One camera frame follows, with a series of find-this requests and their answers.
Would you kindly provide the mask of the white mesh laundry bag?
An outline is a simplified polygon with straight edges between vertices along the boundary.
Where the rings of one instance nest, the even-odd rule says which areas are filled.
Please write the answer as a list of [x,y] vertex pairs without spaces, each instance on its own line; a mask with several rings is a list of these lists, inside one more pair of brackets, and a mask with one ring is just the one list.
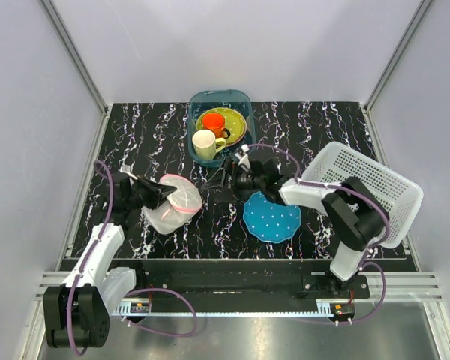
[[166,196],[165,202],[155,210],[142,207],[142,215],[158,233],[167,235],[185,225],[203,206],[197,187],[179,175],[163,175],[159,183],[176,190]]

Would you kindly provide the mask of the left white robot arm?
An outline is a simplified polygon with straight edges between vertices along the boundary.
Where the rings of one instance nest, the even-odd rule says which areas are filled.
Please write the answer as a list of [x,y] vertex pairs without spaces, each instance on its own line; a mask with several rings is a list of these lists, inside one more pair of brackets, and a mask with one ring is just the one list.
[[97,224],[73,270],[59,285],[43,294],[46,342],[52,348],[71,348],[82,355],[102,347],[110,330],[110,317],[126,294],[141,296],[147,279],[132,268],[110,268],[122,246],[131,212],[156,210],[176,192],[127,172],[106,176],[109,194]]

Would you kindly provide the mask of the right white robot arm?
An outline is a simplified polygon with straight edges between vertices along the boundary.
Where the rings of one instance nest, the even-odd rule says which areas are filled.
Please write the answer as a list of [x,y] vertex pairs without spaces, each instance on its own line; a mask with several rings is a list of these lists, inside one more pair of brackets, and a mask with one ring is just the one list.
[[334,297],[345,296],[371,243],[384,242],[390,233],[387,211],[359,178],[351,176],[338,183],[305,181],[299,178],[298,164],[295,175],[286,176],[273,157],[265,161],[250,158],[250,150],[259,147],[266,145],[243,145],[226,157],[202,188],[227,203],[240,200],[246,192],[259,191],[271,203],[315,209],[327,216],[340,243],[325,288]]

